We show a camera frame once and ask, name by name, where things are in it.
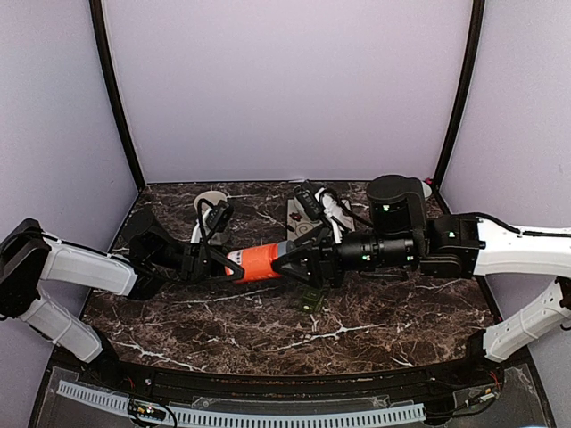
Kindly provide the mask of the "red pill bottle grey lid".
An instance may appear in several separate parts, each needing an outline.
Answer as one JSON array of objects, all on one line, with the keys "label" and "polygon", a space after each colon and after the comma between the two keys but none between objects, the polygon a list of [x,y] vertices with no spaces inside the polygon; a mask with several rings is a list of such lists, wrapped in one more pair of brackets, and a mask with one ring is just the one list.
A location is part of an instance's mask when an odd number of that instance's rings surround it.
[{"label": "red pill bottle grey lid", "polygon": [[272,262],[293,249],[292,241],[282,241],[231,251],[227,258],[244,270],[243,277],[235,280],[235,283],[243,284],[279,278],[280,274],[273,270]]}]

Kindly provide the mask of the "green pill organizer box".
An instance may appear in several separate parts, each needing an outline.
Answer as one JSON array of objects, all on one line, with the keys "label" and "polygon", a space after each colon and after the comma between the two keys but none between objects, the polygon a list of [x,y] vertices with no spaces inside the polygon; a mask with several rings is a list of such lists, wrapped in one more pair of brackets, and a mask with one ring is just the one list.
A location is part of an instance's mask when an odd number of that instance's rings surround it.
[{"label": "green pill organizer box", "polygon": [[300,309],[306,313],[319,311],[323,300],[323,293],[319,289],[306,287],[302,291]]}]

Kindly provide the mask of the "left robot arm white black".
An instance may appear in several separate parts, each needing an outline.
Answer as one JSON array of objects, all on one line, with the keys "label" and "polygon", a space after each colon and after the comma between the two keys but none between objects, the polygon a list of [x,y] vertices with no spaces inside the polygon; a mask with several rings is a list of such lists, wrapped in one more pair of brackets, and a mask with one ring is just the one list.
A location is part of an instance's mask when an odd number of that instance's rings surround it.
[{"label": "left robot arm white black", "polygon": [[238,281],[245,270],[210,242],[204,223],[198,242],[171,237],[150,210],[128,220],[122,237],[128,255],[96,251],[48,235],[32,218],[23,220],[1,243],[1,316],[18,318],[63,347],[107,389],[126,381],[125,367],[111,356],[103,336],[41,290],[43,281],[61,281],[150,300],[166,283]]}]

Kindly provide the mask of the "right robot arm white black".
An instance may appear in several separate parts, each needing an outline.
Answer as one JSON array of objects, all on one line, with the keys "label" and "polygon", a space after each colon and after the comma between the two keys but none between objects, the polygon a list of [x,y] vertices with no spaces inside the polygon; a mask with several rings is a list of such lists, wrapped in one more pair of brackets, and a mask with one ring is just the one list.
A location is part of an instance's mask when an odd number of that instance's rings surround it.
[{"label": "right robot arm white black", "polygon": [[531,303],[497,325],[472,334],[455,378],[473,387],[500,363],[570,317],[570,231],[511,226],[484,213],[428,219],[422,182],[386,175],[366,188],[368,230],[338,234],[325,224],[290,243],[272,261],[274,272],[319,288],[337,286],[349,271],[418,268],[426,276],[495,274],[552,276]]}]

